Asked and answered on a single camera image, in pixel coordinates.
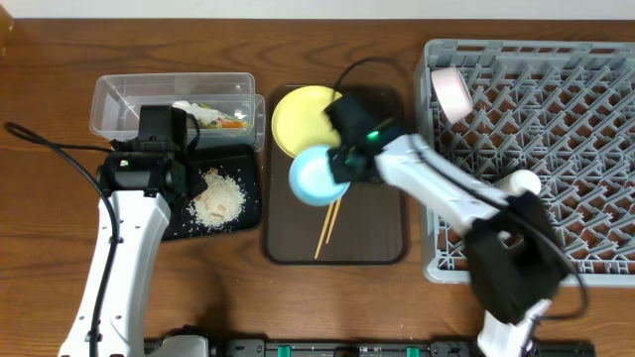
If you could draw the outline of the light blue bowl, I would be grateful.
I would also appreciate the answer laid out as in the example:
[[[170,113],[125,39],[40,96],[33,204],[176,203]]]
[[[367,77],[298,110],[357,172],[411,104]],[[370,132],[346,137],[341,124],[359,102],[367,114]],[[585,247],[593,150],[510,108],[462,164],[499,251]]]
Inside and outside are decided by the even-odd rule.
[[[349,182],[337,183],[328,162],[329,146],[317,145],[299,153],[289,169],[289,185],[295,197],[311,206],[327,206],[342,198]]]

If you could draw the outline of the rice food waste pile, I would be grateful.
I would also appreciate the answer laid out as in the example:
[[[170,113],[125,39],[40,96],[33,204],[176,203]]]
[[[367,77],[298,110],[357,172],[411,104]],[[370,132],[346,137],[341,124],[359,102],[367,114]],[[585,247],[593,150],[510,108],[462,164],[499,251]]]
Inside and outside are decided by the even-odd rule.
[[[226,229],[243,212],[246,193],[234,178],[222,175],[215,168],[209,169],[202,178],[207,189],[190,203],[190,222],[205,229]]]

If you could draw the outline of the snack wrapper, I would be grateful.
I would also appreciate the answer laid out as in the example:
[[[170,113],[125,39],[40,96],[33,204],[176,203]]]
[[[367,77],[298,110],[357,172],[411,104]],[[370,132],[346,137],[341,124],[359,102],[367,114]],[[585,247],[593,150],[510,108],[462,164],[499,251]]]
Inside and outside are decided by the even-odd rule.
[[[186,111],[204,129],[246,129],[248,127],[245,120],[235,118],[206,104],[181,100],[174,102],[172,106]]]

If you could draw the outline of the pink bowl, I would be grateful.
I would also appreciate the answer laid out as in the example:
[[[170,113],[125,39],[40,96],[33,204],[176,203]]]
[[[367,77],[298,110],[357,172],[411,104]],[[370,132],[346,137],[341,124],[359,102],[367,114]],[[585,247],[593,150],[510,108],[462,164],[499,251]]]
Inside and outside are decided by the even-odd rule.
[[[467,84],[456,67],[437,69],[431,72],[431,81],[439,105],[450,124],[454,124],[473,109]]]

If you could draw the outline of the white green cup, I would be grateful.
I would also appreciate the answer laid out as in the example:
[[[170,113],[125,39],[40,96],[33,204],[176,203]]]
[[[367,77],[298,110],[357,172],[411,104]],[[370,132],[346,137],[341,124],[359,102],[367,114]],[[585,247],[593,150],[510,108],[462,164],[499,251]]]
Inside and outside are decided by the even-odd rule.
[[[539,195],[542,189],[539,177],[529,170],[515,171],[498,180],[494,186],[515,196],[520,196],[524,192]]]

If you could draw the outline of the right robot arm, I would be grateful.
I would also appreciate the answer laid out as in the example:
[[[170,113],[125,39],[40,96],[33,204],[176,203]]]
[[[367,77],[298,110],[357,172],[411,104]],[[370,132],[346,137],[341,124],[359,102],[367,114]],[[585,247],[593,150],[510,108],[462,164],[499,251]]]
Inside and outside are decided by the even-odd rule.
[[[540,198],[509,194],[471,177],[393,119],[352,95],[324,110],[341,137],[328,152],[337,182],[393,185],[431,209],[463,241],[471,288],[485,309],[477,345],[486,356],[524,356],[571,264],[556,245]]]

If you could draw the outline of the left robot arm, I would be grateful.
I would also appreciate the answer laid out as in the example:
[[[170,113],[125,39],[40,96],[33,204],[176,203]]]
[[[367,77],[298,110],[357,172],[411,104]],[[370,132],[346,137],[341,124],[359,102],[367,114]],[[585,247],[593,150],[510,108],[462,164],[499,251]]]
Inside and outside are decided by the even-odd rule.
[[[189,163],[195,121],[170,105],[144,105],[136,138],[114,142],[99,167],[99,226],[76,318],[62,356],[142,356],[154,264],[172,211],[203,192]]]

